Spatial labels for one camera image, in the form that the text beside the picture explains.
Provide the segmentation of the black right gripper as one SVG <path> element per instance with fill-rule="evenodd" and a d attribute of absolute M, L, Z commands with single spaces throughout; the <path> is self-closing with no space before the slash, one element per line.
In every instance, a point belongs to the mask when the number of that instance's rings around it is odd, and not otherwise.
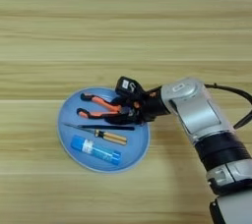
<path fill-rule="evenodd" d="M 131 113 L 108 115 L 104 120 L 113 125 L 140 125 L 152 122 L 156 117 L 168 115 L 170 111 L 161 99 L 161 87 L 143 90 L 141 86 L 131 89 L 129 96 L 116 96 L 111 100 L 112 105 L 131 107 Z"/>

